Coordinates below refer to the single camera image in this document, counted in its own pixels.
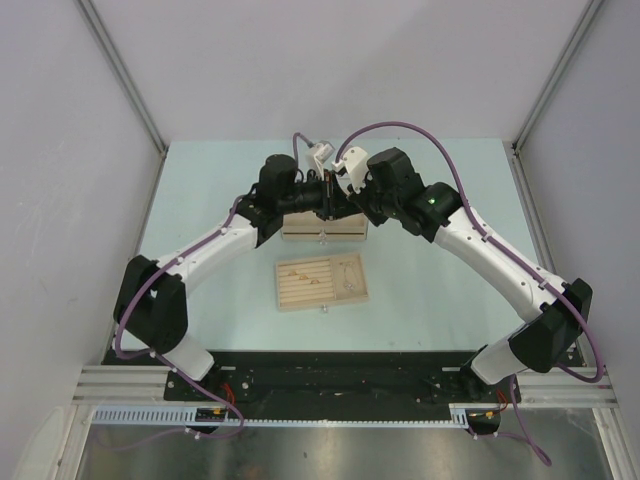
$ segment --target white wall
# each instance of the white wall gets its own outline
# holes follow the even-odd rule
[[[554,261],[594,287],[591,323],[640,445],[640,3],[609,2],[524,150]]]
[[[587,0],[96,0],[171,140],[513,139]]]
[[[106,340],[159,162],[71,0],[0,16],[0,478]]]

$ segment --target light blue table surface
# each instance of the light blue table surface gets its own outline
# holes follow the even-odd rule
[[[472,205],[505,239],[535,259],[502,142],[443,142]],[[404,150],[425,184],[453,185],[444,160],[424,140],[361,140],[370,154]],[[249,190],[267,156],[289,153],[289,141],[174,142],[162,173],[142,254],[156,258],[223,220]],[[285,259],[360,251],[370,300],[319,310],[280,312],[275,264]],[[520,319],[471,268],[413,237],[398,222],[370,226],[365,242],[284,242],[280,235],[224,265],[189,298],[189,331],[215,350],[475,350]],[[127,334],[123,346],[140,348]]]

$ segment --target wooden box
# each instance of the wooden box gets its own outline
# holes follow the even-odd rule
[[[302,258],[276,264],[280,310],[318,308],[369,299],[359,253]]]
[[[284,216],[282,238],[304,241],[363,241],[367,238],[369,221],[363,214],[340,220],[320,220],[313,212]]]

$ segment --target wooden tray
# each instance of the wooden tray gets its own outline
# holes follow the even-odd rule
[[[276,264],[280,310],[345,305],[369,299],[359,253],[301,258]]]

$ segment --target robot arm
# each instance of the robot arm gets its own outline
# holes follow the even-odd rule
[[[195,380],[212,367],[211,355],[187,333],[187,297],[220,265],[260,247],[282,227],[285,214],[314,211],[322,219],[360,213],[337,186],[333,172],[311,171],[296,182],[298,166],[286,155],[272,155],[259,181],[235,205],[230,217],[184,248],[156,260],[142,255],[127,265],[114,310],[123,316],[142,286],[167,267],[134,305],[125,329]]]
[[[480,349],[465,366],[481,387],[493,385],[526,368],[546,373],[582,333],[573,315],[544,287],[555,287],[586,319],[592,291],[577,279],[569,285],[517,252],[477,214],[488,231],[483,237],[467,216],[457,191],[444,183],[424,186],[407,155],[392,148],[369,158],[355,147],[334,163],[348,175],[349,200],[376,226],[397,219],[405,230],[450,251],[500,292],[525,324],[497,343]],[[487,241],[491,235],[509,247],[544,279],[538,284],[502,251]]]

